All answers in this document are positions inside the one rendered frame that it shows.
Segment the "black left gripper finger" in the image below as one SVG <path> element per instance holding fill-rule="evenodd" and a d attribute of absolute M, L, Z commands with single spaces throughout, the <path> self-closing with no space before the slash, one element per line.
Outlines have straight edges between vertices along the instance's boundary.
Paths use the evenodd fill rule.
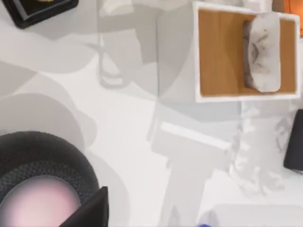
<path fill-rule="evenodd" d="M 62 227 L 108 227 L 108 187 L 103 186 L 63 223 Z"/>

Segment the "black round mesh speaker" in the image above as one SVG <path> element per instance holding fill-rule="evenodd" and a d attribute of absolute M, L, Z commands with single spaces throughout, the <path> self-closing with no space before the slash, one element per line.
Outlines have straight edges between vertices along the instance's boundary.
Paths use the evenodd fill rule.
<path fill-rule="evenodd" d="M 68 141 L 36 131 L 0 136 L 0 202 L 20 183 L 40 176 L 68 183 L 81 205 L 99 190 L 93 167 Z"/>

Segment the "white wooden open box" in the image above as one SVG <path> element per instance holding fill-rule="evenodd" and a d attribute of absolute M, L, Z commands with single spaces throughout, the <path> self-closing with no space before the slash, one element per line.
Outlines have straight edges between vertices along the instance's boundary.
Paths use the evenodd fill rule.
<path fill-rule="evenodd" d="M 192 4 L 197 102 L 295 99 L 300 97 L 300 20 L 279 13 L 281 87 L 260 93 L 244 86 L 242 23 L 255 18 L 250 9 L 205 2 Z"/>

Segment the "black framed tray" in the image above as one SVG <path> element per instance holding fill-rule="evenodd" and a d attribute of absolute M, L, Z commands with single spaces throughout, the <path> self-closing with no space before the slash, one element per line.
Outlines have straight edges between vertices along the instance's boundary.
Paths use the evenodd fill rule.
<path fill-rule="evenodd" d="M 0 0 L 15 26 L 26 29 L 77 7 L 79 0 Z"/>

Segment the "black flat device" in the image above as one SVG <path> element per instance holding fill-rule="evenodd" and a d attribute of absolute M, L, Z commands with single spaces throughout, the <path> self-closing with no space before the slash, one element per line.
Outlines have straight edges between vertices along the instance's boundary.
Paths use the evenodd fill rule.
<path fill-rule="evenodd" d="M 303 109 L 296 112 L 284 158 L 284 168 L 303 175 Z"/>

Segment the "white marbled computer mouse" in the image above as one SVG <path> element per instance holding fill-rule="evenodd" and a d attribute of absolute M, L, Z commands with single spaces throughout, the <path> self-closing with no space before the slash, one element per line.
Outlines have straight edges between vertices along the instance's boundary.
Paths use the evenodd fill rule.
<path fill-rule="evenodd" d="M 260 13 L 243 23 L 245 87 L 261 93 L 277 92 L 281 86 L 280 17 Z"/>

